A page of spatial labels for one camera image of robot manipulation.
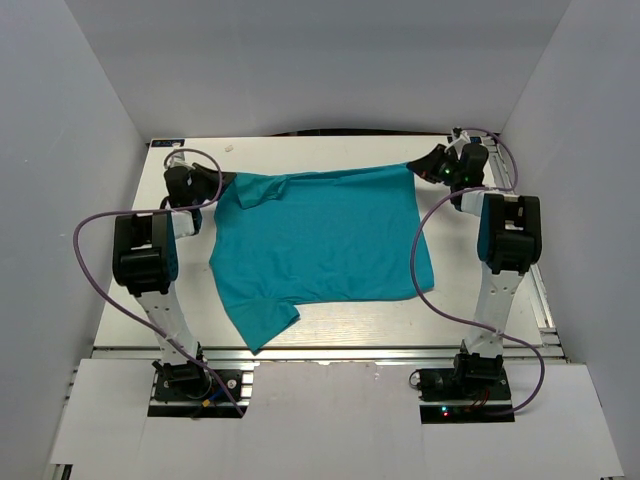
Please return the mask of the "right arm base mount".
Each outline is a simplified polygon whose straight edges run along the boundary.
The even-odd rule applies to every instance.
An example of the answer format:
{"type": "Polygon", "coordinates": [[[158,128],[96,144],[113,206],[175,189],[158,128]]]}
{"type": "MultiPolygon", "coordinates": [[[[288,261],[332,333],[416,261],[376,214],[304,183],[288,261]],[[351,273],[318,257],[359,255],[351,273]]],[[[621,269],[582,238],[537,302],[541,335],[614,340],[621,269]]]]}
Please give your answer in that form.
{"type": "Polygon", "coordinates": [[[409,386],[420,399],[424,425],[510,423],[515,420],[503,357],[458,353],[450,368],[421,368],[409,386]]]}

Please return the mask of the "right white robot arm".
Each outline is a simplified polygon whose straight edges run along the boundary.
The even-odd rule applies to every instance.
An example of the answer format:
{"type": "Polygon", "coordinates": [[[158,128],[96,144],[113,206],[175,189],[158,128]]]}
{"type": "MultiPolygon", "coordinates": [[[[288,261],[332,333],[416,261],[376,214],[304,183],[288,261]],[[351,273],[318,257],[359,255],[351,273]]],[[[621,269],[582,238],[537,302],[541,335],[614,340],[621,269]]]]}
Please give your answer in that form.
{"type": "Polygon", "coordinates": [[[470,331],[463,339],[451,374],[453,390],[472,399],[496,379],[503,365],[503,338],[522,279],[542,253],[540,200],[491,190],[484,184],[488,149],[480,143],[462,147],[438,144],[409,162],[417,177],[450,188],[456,210],[479,218],[477,256],[481,287],[470,331]]]}

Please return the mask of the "teal t-shirt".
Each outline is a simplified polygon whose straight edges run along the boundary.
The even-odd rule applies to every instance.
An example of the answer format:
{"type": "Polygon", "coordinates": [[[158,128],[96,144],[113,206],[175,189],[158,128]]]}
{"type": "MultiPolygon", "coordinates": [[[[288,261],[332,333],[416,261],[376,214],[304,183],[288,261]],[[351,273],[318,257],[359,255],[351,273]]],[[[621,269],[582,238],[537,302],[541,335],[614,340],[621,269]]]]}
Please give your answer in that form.
{"type": "Polygon", "coordinates": [[[219,298],[252,352],[304,304],[400,301],[435,285],[403,164],[240,173],[217,203],[209,260],[219,298]]]}

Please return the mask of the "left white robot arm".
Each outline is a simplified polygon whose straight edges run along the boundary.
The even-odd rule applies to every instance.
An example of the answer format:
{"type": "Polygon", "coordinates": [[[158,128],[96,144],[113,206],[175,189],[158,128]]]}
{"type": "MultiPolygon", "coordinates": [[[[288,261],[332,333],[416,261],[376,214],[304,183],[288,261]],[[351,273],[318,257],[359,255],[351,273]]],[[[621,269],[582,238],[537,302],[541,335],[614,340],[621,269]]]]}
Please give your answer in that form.
{"type": "Polygon", "coordinates": [[[211,387],[211,374],[201,362],[199,342],[190,332],[175,282],[179,274],[177,241],[197,235],[201,208],[220,198],[236,175],[199,164],[178,164],[164,172],[167,195],[156,213],[122,214],[115,219],[112,270],[116,283],[127,289],[158,331],[159,371],[180,370],[177,387],[199,399],[211,387]]]}

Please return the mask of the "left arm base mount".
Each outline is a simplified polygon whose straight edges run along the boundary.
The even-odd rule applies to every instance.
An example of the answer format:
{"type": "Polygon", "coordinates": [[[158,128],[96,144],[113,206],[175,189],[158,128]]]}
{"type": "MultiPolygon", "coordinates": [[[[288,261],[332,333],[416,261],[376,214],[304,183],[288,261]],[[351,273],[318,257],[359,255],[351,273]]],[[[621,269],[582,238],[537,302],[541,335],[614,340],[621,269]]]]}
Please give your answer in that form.
{"type": "Polygon", "coordinates": [[[212,376],[192,362],[171,366],[158,360],[153,367],[150,418],[239,419],[247,411],[247,372],[216,369],[212,376]]]}

